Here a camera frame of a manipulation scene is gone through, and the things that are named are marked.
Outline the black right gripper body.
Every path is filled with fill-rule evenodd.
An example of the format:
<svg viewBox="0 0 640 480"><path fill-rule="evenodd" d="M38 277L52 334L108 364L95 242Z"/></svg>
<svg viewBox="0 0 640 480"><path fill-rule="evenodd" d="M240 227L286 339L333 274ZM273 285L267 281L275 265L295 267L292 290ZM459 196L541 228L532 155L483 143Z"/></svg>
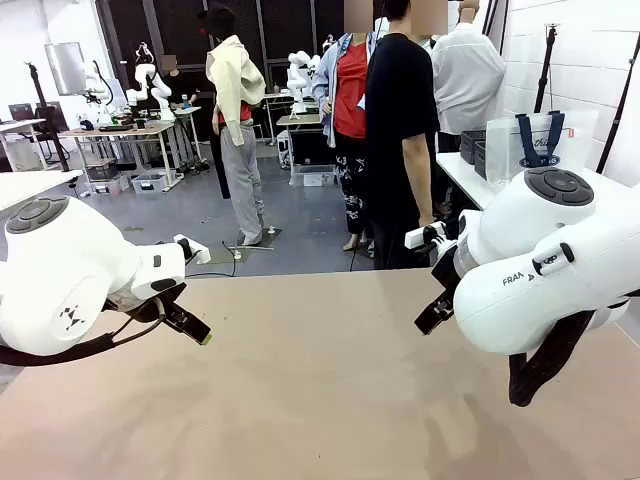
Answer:
<svg viewBox="0 0 640 480"><path fill-rule="evenodd" d="M460 282L460 276L455 270L455 254L458 247L453 245L442 253L432 268L433 277L444 287L443 298L453 300L455 290Z"/></svg>

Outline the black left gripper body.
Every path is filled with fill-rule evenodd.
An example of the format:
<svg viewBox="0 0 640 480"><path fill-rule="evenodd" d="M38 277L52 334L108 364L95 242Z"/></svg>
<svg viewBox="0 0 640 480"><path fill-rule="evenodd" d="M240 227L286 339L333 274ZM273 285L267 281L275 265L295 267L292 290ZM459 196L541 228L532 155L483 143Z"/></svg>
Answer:
<svg viewBox="0 0 640 480"><path fill-rule="evenodd" d="M174 279L156 280L148 284L150 297L140 299L128 290L128 285L109 295L105 300L105 310L119 311L141 323L151 323L159 319L161 312L167 319L179 315L181 307L176 300L186 289L185 282Z"/></svg>

